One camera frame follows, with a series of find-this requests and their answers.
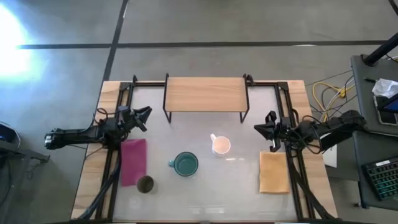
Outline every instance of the glass tabletop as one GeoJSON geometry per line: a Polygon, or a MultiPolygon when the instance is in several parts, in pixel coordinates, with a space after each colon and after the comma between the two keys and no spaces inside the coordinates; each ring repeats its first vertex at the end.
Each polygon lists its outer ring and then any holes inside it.
{"type": "Polygon", "coordinates": [[[147,131],[133,129],[131,139],[147,141],[147,175],[154,189],[142,194],[136,186],[119,184],[115,220],[134,221],[275,221],[296,220],[293,196],[259,193],[259,152],[272,144],[257,131],[270,110],[278,111],[273,87],[249,89],[250,110],[238,113],[172,113],[162,110],[163,88],[134,89],[132,107],[151,106],[147,131]],[[226,136],[231,149],[224,157],[212,153],[210,134],[226,136]],[[198,170],[182,177],[168,166],[181,152],[194,153],[198,170]]]}

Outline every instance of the pink cloth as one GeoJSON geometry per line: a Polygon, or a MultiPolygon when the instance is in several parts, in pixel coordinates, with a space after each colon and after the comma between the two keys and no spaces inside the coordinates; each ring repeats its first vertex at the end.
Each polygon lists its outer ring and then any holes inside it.
{"type": "Polygon", "coordinates": [[[136,185],[147,173],[147,141],[145,139],[125,140],[122,150],[122,186],[136,185]]]}

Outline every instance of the wooden board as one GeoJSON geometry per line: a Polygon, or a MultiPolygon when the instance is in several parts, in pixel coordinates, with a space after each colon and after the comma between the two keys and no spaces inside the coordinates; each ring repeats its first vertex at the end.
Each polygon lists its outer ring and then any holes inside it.
{"type": "Polygon", "coordinates": [[[169,78],[166,111],[245,112],[243,78],[169,78]]]}
{"type": "MultiPolygon", "coordinates": [[[[288,82],[289,84],[292,106],[298,111],[300,117],[306,114],[311,114],[307,92],[305,91],[304,81],[292,80],[285,82],[288,82]]],[[[116,100],[118,98],[119,85],[119,81],[104,82],[101,96],[99,98],[98,107],[105,107],[109,112],[114,111],[116,100]]],[[[95,149],[96,146],[89,146],[89,151],[93,151],[95,149]]],[[[80,183],[76,193],[76,199],[73,206],[71,218],[78,217],[84,211],[84,209],[93,201],[95,195],[99,191],[106,152],[100,151],[99,153],[96,153],[94,155],[92,155],[92,157],[90,157],[91,159],[86,160],[83,164],[83,170],[81,173],[80,183]]],[[[330,184],[326,173],[325,165],[323,163],[322,155],[314,155],[308,150],[304,150],[303,156],[311,191],[315,194],[315,196],[317,197],[319,202],[325,207],[325,209],[331,215],[337,217],[335,202],[333,200],[333,196],[330,190],[330,184]]],[[[304,206],[304,197],[302,194],[300,194],[300,196],[303,210],[306,213],[306,209],[304,206]]]]}

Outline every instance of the wooden shelf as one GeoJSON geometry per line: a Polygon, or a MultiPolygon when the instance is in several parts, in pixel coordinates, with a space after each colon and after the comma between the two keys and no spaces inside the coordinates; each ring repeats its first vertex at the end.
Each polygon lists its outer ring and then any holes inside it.
{"type": "Polygon", "coordinates": [[[165,87],[167,112],[246,112],[244,78],[170,77],[165,87]]]}

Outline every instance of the gray floor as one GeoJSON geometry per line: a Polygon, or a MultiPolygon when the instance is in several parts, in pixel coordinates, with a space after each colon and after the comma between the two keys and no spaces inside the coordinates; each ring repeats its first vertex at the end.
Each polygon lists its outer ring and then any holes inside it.
{"type": "MultiPolygon", "coordinates": [[[[48,151],[43,138],[54,127],[88,125],[109,55],[109,49],[15,50],[12,45],[111,43],[121,3],[0,1],[0,120],[20,132],[22,147],[51,155],[32,180],[24,181],[10,223],[69,219],[85,152],[73,147],[48,151]]],[[[384,40],[397,32],[397,21],[386,0],[130,0],[120,42],[384,40]]],[[[376,47],[119,49],[109,79],[131,80],[133,74],[140,80],[163,80],[166,73],[175,77],[250,73],[255,79],[311,83],[349,70],[351,55],[368,54],[376,47]]],[[[350,76],[327,82],[342,86],[350,76]]],[[[310,86],[307,93],[316,105],[310,86]]],[[[327,92],[325,99],[332,94],[327,92]]],[[[358,109],[358,102],[353,100],[342,111],[348,109],[358,109]]],[[[354,208],[355,182],[333,178],[330,182],[341,218],[395,222],[397,212],[354,208]]]]}

